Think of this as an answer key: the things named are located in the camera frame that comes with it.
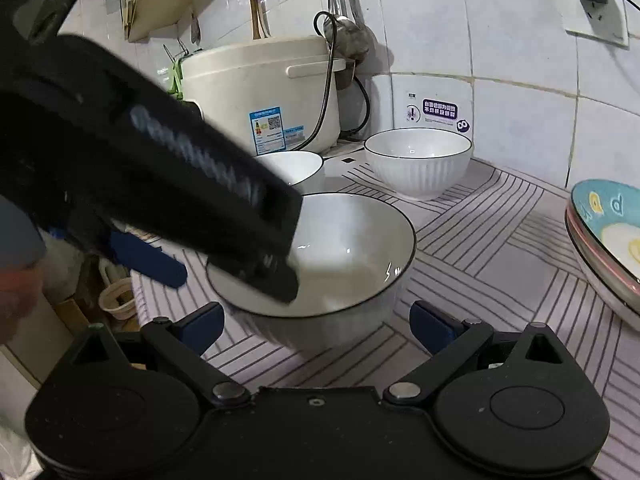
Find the person's left hand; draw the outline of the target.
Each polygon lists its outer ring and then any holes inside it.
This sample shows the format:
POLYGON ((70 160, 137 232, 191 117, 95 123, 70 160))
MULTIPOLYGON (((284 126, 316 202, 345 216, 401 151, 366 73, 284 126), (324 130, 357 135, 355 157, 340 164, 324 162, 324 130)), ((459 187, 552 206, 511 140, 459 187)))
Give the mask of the person's left hand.
POLYGON ((6 344, 38 302, 46 245, 28 215, 5 197, 0 220, 0 339, 6 344))

